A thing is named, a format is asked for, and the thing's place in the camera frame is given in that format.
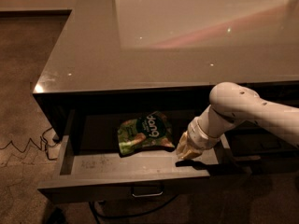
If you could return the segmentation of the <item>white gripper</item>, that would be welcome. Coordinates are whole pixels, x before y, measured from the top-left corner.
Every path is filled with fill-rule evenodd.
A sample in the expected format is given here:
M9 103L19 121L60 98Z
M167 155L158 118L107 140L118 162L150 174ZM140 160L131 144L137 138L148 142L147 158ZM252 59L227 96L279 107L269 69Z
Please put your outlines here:
M203 154L201 149L212 149L220 138L208 136L200 123L201 119L195 117L188 125L187 132L180 137L176 154L180 160L192 160Z

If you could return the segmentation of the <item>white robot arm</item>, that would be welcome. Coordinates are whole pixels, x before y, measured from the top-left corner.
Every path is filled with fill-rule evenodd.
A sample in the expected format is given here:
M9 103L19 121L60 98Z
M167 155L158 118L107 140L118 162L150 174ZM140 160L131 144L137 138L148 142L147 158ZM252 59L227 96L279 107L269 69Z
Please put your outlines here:
M299 108L266 101L232 82L216 85L210 105L188 125L176 149L180 160L191 160L212 149L221 136L244 121L252 122L294 147L299 146Z

